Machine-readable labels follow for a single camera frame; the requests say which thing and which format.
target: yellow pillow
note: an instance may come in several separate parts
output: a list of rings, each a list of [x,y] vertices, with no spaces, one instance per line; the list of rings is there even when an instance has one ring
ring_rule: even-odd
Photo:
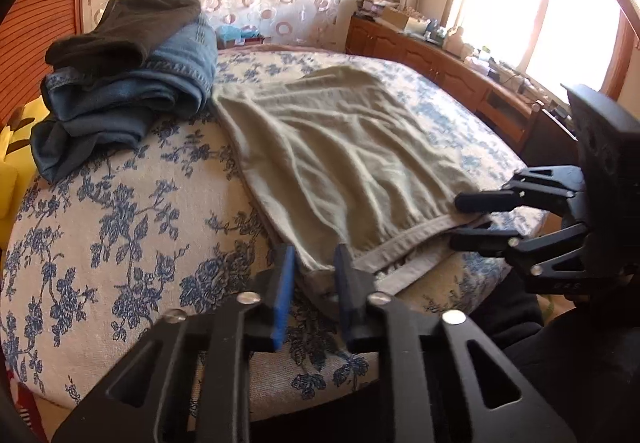
[[[4,129],[0,131],[0,161],[4,160],[6,148],[9,147],[13,136],[14,133],[9,129],[9,126],[5,126]]]
[[[28,140],[31,137],[31,129],[33,126],[38,122],[43,121],[47,115],[49,115],[49,110],[44,104],[42,97],[26,103],[22,110],[22,119],[33,118],[33,121],[26,126],[21,127],[17,131],[14,131],[14,137],[12,137],[11,141],[16,142],[17,140]]]
[[[18,169],[7,162],[0,162],[0,219],[3,219],[11,208],[17,179]]]
[[[4,218],[0,218],[0,249],[4,253],[9,244],[11,230],[14,228],[15,216],[20,209],[22,197],[33,182],[36,174],[36,164],[31,155],[31,149],[24,147],[7,154],[5,165],[17,170],[14,191],[12,192],[11,205]]]

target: clutter on cabinet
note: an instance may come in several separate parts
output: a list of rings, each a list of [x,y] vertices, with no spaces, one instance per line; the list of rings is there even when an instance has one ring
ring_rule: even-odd
[[[491,50],[487,48],[487,46],[482,46],[482,49],[478,51],[478,58],[489,62],[489,59],[491,58]]]
[[[418,10],[416,10],[415,8],[412,8],[410,6],[406,7],[402,12],[404,14],[407,14],[409,17],[413,17],[414,19],[429,20],[423,14],[418,12]]]
[[[489,68],[489,73],[487,73],[487,76],[491,80],[497,82],[498,84],[500,83],[500,73],[498,73],[498,71],[496,71],[495,69],[490,67]]]
[[[359,12],[365,12],[372,16],[380,16],[386,7],[397,8],[398,3],[385,0],[356,0],[356,6]]]
[[[435,32],[431,32],[429,39],[436,43],[438,46],[442,46],[444,39],[447,36],[447,30],[443,26],[439,27]]]
[[[429,23],[429,19],[423,20],[416,19],[415,17],[409,17],[406,25],[404,26],[404,31],[407,33],[415,33],[416,35],[420,35],[422,37],[427,31],[427,26],[429,25]]]
[[[491,67],[498,74],[498,82],[518,95],[528,104],[542,100],[548,104],[552,99],[546,89],[523,75],[506,62],[491,62]]]
[[[487,61],[469,56],[465,58],[465,64],[482,75],[489,74],[489,63]]]
[[[462,49],[464,48],[465,41],[462,39],[463,34],[465,33],[465,29],[462,26],[459,26],[455,29],[451,28],[447,32],[447,36],[444,39],[444,43],[442,48],[445,51],[455,55],[456,57],[462,57]]]
[[[401,28],[398,28],[396,25],[388,22],[388,20],[383,19],[382,17],[374,17],[373,21],[384,26],[385,28],[388,28],[390,30],[393,30],[396,33],[404,33],[402,32]]]
[[[471,44],[464,43],[462,45],[462,50],[460,51],[460,58],[467,58],[468,56],[472,56],[476,52],[476,48],[474,48]]]
[[[437,19],[431,19],[431,22],[427,26],[427,32],[429,32],[429,33],[435,32],[437,29],[438,29],[438,20]]]
[[[390,6],[386,6],[382,10],[382,14],[380,15],[380,19],[388,22],[395,26],[398,30],[404,30],[407,22],[409,21],[409,16],[396,10],[395,8],[391,8]]]

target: blue floral pattern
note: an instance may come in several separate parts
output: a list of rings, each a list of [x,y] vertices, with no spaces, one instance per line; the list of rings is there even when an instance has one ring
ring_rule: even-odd
[[[462,105],[393,62],[231,52],[220,55],[216,83],[293,80],[344,64],[375,73],[418,116],[431,143],[481,187],[496,188],[523,166]],[[522,233],[542,218],[527,209],[494,214],[497,225]],[[191,120],[163,117],[139,148],[95,156],[55,186],[37,179],[3,257],[6,361],[38,394],[72,408],[162,311],[215,309],[273,263],[273,249],[225,132],[207,110]],[[457,253],[398,295],[425,311],[470,311],[505,270],[501,261]],[[375,362],[375,355],[349,354],[337,325],[296,290],[283,350],[251,359],[259,370],[251,384],[252,417],[356,391],[376,378]]]

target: wooden cabinet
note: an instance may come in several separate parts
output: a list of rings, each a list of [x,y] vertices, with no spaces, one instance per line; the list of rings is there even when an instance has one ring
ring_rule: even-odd
[[[418,71],[423,77],[434,81],[438,71],[436,69],[436,55],[429,50],[414,46],[412,44],[414,41],[412,40],[407,40],[406,42],[402,64]]]
[[[355,16],[351,17],[345,50],[405,64],[476,113],[510,146],[517,146],[522,139],[530,107],[446,51]]]
[[[442,58],[436,66],[434,82],[472,113],[487,92],[486,83],[460,62]]]
[[[345,52],[349,55],[373,56],[375,26],[375,23],[363,19],[351,19]]]
[[[397,33],[379,33],[376,36],[371,56],[384,60],[401,62],[402,48],[400,45],[400,39],[401,37]]]

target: blue jeans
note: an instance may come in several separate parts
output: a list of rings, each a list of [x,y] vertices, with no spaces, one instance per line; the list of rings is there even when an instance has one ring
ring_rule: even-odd
[[[210,96],[217,58],[216,35],[200,14],[140,68],[106,78],[72,67],[46,75],[41,89],[50,114],[31,132],[40,174],[56,182],[97,146],[137,147],[158,113],[195,115]]]

